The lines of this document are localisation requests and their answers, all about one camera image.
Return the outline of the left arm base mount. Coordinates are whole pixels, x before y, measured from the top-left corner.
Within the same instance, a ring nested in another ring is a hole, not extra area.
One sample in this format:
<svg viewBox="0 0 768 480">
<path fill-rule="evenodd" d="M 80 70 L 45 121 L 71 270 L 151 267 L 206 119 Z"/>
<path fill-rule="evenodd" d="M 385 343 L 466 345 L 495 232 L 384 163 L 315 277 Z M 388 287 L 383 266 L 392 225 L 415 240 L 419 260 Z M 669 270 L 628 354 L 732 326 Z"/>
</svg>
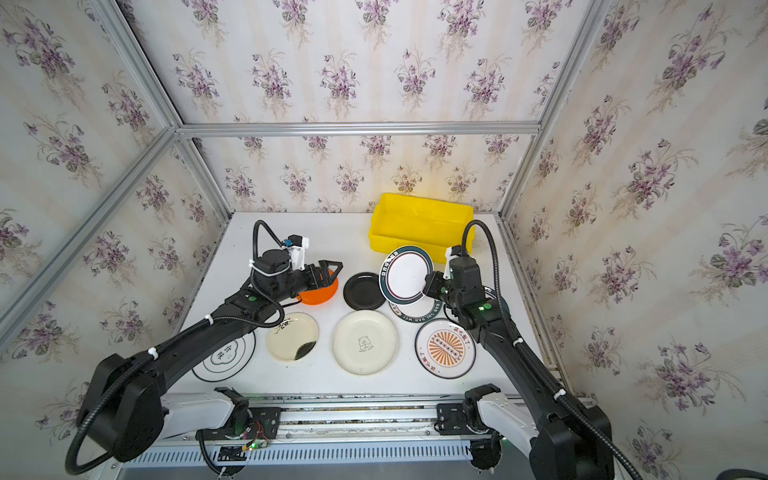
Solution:
<svg viewBox="0 0 768 480">
<path fill-rule="evenodd" d="M 232 388 L 216 387 L 214 391 L 230 401 L 232 412 L 221 427 L 198 430 L 195 439 L 204 463 L 217 478 L 233 479 L 245 468 L 244 464 L 234 465 L 234 462 L 244 462 L 248 452 L 266 448 L 269 441 L 277 437 L 282 409 L 251 407 L 249 400 Z M 242 440 L 245 444 L 240 449 L 221 447 L 217 456 L 213 457 L 205 441 L 221 439 Z"/>
</svg>

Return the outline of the orange plastic plate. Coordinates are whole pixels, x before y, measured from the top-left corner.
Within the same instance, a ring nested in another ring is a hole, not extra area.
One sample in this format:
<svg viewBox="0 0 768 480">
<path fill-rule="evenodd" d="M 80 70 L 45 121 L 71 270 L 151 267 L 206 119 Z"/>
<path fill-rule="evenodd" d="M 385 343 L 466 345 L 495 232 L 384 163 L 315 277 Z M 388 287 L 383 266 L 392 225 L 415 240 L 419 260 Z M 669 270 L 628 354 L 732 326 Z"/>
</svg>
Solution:
<svg viewBox="0 0 768 480">
<path fill-rule="evenodd" d="M 335 279 L 329 287 L 302 292 L 298 299 L 305 305 L 320 305 L 331 300 L 336 295 L 338 287 L 339 280 Z"/>
</svg>

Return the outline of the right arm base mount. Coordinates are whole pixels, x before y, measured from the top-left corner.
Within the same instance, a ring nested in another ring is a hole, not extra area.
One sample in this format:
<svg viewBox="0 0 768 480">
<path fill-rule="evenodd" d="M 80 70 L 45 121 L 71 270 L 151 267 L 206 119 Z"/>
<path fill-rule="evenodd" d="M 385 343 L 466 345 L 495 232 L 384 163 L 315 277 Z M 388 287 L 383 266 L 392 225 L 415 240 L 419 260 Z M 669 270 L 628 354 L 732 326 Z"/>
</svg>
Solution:
<svg viewBox="0 0 768 480">
<path fill-rule="evenodd" d="M 493 470 L 500 463 L 502 445 L 499 432 L 482 421 L 479 402 L 487 395 L 500 392 L 497 386 L 485 384 L 467 391 L 461 403 L 441 403 L 436 406 L 437 421 L 433 427 L 439 435 L 487 435 L 487 438 L 470 442 L 470 463 L 481 471 Z"/>
</svg>

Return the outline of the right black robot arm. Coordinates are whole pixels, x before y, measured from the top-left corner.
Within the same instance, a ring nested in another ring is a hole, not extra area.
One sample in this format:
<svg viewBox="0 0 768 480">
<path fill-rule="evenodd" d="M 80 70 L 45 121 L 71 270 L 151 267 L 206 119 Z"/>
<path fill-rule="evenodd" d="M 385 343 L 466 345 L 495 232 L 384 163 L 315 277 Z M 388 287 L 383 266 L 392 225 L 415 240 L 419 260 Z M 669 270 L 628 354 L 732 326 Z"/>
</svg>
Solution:
<svg viewBox="0 0 768 480">
<path fill-rule="evenodd" d="M 637 468 L 614 444 L 607 415 L 597 406 L 586 407 L 545 367 L 523 339 L 503 305 L 496 245 L 491 243 L 493 287 L 486 290 L 477 261 L 467 242 L 474 228 L 493 237 L 480 220 L 464 228 L 460 244 L 450 250 L 448 273 L 431 273 L 424 293 L 446 304 L 456 325 L 491 354 L 524 402 L 517 407 L 493 384 L 466 391 L 462 403 L 465 426 L 485 434 L 471 444 L 473 465 L 490 470 L 502 456 L 508 440 L 529 460 L 537 479 L 612 479 L 616 464 L 637 479 Z"/>
</svg>

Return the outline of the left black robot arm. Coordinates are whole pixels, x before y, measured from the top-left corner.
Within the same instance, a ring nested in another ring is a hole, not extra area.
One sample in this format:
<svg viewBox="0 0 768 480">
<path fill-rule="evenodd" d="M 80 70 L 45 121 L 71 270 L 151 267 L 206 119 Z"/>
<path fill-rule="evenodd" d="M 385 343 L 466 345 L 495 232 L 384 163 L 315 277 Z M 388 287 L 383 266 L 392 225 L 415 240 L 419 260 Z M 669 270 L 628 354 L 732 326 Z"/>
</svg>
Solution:
<svg viewBox="0 0 768 480">
<path fill-rule="evenodd" d="M 112 354 L 97 365 L 65 456 L 67 474 L 84 474 L 112 458 L 138 457 L 179 413 L 162 404 L 179 379 L 230 342 L 283 324 L 284 300 L 332 286 L 343 269 L 339 261 L 305 263 L 309 242 L 300 235 L 275 244 L 265 252 L 252 250 L 244 283 L 197 323 L 128 358 Z"/>
</svg>

